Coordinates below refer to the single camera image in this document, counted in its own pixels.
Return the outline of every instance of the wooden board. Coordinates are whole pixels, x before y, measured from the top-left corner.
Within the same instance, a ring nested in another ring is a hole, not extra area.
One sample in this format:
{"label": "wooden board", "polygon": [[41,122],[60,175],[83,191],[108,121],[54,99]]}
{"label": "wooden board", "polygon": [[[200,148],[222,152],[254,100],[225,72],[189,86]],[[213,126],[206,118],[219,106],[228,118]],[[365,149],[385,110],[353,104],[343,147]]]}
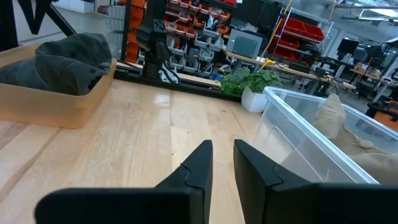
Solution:
{"label": "wooden board", "polygon": [[[127,66],[127,65],[125,65],[123,63],[118,63],[118,65],[125,66],[125,67]],[[135,67],[138,67],[138,68],[142,68],[143,67],[142,65],[133,64],[133,63],[131,65],[133,65]],[[191,80],[191,81],[196,81],[196,82],[201,82],[201,83],[206,83],[206,84],[216,85],[216,86],[220,86],[221,85],[218,81],[209,80],[209,79],[206,79],[206,78],[195,77],[193,75],[187,75],[187,74],[184,74],[184,73],[178,73],[177,75],[179,75],[180,78],[183,78],[183,79],[186,79],[186,80]]]}
{"label": "wooden board", "polygon": [[[228,51],[226,51],[226,47],[225,46],[223,47],[222,51],[229,57],[234,57],[236,59],[240,59],[240,60],[243,60],[245,62],[254,63],[256,65],[263,65],[265,63],[265,59],[264,58],[259,58],[258,57],[257,59],[253,59],[253,58],[247,58],[247,57],[242,56],[242,55],[237,55],[237,54],[228,52]],[[280,71],[280,72],[285,72],[285,73],[297,75],[297,76],[300,76],[302,78],[309,78],[309,79],[312,79],[312,80],[318,80],[317,76],[315,76],[315,75],[313,75],[311,73],[305,73],[305,72],[296,71],[296,70],[293,70],[291,68],[288,68],[286,65],[281,65],[281,66],[278,66],[278,65],[266,65],[266,67],[273,68],[274,70],[277,70],[277,71]],[[328,78],[321,78],[321,80],[323,82],[331,82],[331,79],[328,79]],[[352,89],[352,90],[356,89],[355,86],[353,86],[353,85],[351,85],[349,83],[346,83],[346,82],[343,82],[343,88],[349,88],[349,89]]]}
{"label": "wooden board", "polygon": [[250,141],[260,119],[239,103],[114,80],[84,128],[0,121],[0,223],[33,224],[36,203],[65,187],[153,187],[205,139],[210,223],[244,223],[233,140]]}

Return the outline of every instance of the gray cloth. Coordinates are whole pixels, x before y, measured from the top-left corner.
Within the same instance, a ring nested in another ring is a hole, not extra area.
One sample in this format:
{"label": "gray cloth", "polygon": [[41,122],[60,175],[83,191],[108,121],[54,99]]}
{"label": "gray cloth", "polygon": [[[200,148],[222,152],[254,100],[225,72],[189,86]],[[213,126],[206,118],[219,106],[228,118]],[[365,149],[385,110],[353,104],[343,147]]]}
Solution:
{"label": "gray cloth", "polygon": [[109,73],[112,55],[101,34],[75,34],[40,45],[35,57],[0,68],[0,83],[85,95]]}

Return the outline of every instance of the light wood tabletop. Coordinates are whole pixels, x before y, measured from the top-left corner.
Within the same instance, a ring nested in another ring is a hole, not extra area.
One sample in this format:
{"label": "light wood tabletop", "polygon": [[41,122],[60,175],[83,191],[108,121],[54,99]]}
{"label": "light wood tabletop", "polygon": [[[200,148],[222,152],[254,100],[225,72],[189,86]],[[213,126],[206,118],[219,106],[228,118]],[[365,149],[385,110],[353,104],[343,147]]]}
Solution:
{"label": "light wood tabletop", "polygon": [[[234,57],[236,59],[240,59],[240,60],[243,60],[245,62],[253,63],[253,64],[256,64],[256,65],[264,65],[264,63],[265,63],[265,59],[264,58],[257,57],[257,59],[253,59],[253,58],[247,58],[247,57],[242,56],[242,55],[237,55],[237,54],[228,52],[226,50],[225,46],[223,47],[222,51],[225,53],[225,55],[227,55],[229,57]],[[277,70],[279,72],[285,72],[285,73],[289,73],[289,74],[292,74],[292,75],[296,75],[296,76],[299,76],[299,77],[302,77],[302,78],[309,78],[309,79],[312,79],[312,80],[318,80],[318,77],[316,75],[312,74],[312,73],[300,72],[300,71],[297,71],[297,70],[289,68],[287,65],[266,65],[266,67],[267,68],[273,68],[274,70]],[[330,78],[321,78],[321,80],[323,82],[329,82],[329,83],[331,82]],[[346,82],[343,82],[343,88],[349,88],[349,89],[352,89],[352,90],[356,89],[356,87],[354,85],[351,85],[351,84],[346,83]]]}
{"label": "light wood tabletop", "polygon": [[244,223],[233,140],[251,142],[260,119],[239,103],[114,80],[84,128],[0,121],[0,223],[34,223],[36,203],[65,187],[153,187],[205,139],[210,223]]}

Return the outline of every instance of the cable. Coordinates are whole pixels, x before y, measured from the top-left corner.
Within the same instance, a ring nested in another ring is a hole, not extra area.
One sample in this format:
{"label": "cable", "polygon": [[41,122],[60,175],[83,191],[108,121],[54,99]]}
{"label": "cable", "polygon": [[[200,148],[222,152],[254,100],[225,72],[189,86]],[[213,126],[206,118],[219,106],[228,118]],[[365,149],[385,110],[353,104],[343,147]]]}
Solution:
{"label": "cable", "polygon": [[[289,2],[287,3],[287,6],[286,6],[286,8],[285,8],[284,14],[286,14],[286,12],[289,10],[289,7],[290,7],[290,5],[291,5],[292,2],[293,2],[293,0],[289,0]],[[277,23],[277,25],[276,25],[276,27],[275,27],[275,29],[274,29],[274,31],[272,32],[271,38],[270,38],[269,41],[268,41],[267,47],[264,49],[264,51],[263,51],[262,54],[261,54],[261,57],[260,57],[260,59],[259,59],[259,62],[261,61],[261,58],[263,58],[264,55],[266,54],[266,52],[267,52],[269,46],[271,45],[271,42],[272,42],[274,36],[275,36],[275,33],[276,33],[276,31],[278,30],[278,28],[279,28],[279,26],[280,26],[281,23],[282,23],[282,18],[280,17],[280,18],[279,18],[279,21],[278,21],[278,23]],[[257,68],[258,68],[258,67],[259,67],[259,65],[257,64],[257,65],[256,65],[256,68],[254,69],[254,71],[257,71]]]}
{"label": "cable", "polygon": [[[181,78],[180,78],[174,71],[172,71],[171,69],[169,69],[169,68],[166,66],[166,63],[165,63],[165,62],[163,63],[163,65],[164,65],[164,67],[165,67],[171,74],[174,75],[175,78],[177,78],[178,84],[180,84],[180,83],[181,83]],[[169,82],[170,82],[170,83],[174,83],[174,81],[169,77],[169,74],[167,73],[167,71],[166,71],[164,68],[162,68],[162,71],[165,73],[165,76],[166,76],[166,78],[169,80]]]}

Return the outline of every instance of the red storage bin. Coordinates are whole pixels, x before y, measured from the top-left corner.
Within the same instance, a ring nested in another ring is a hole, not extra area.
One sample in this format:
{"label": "red storage bin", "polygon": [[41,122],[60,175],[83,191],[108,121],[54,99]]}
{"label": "red storage bin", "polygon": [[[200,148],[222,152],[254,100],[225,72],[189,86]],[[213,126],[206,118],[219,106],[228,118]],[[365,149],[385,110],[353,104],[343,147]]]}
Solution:
{"label": "red storage bin", "polygon": [[226,4],[236,6],[236,0],[221,0],[221,1],[225,2]]}
{"label": "red storage bin", "polygon": [[[282,19],[282,22],[280,23],[278,29],[282,30],[284,24],[285,24],[285,19]],[[292,18],[289,18],[287,20],[285,30],[287,30],[289,32],[293,32],[295,34],[299,34],[299,35],[305,35],[307,33],[307,31],[305,30],[304,23],[300,20],[296,20],[296,19],[292,19]]]}
{"label": "red storage bin", "polygon": [[323,35],[323,32],[321,28],[310,25],[310,24],[304,24],[306,33],[304,36],[309,37],[311,39],[323,41],[325,36]]}
{"label": "red storage bin", "polygon": [[275,50],[275,54],[276,56],[282,56],[282,57],[286,57],[288,59],[291,60],[298,60],[300,59],[300,56],[298,56],[296,53],[294,53],[291,50],[286,50],[286,49],[282,49],[282,48],[276,48]]}
{"label": "red storage bin", "polygon": [[298,49],[300,47],[300,42],[295,39],[295,38],[291,38],[291,37],[286,37],[286,36],[282,36],[282,38],[279,41],[279,44],[283,45],[283,46],[288,46],[294,49]]}

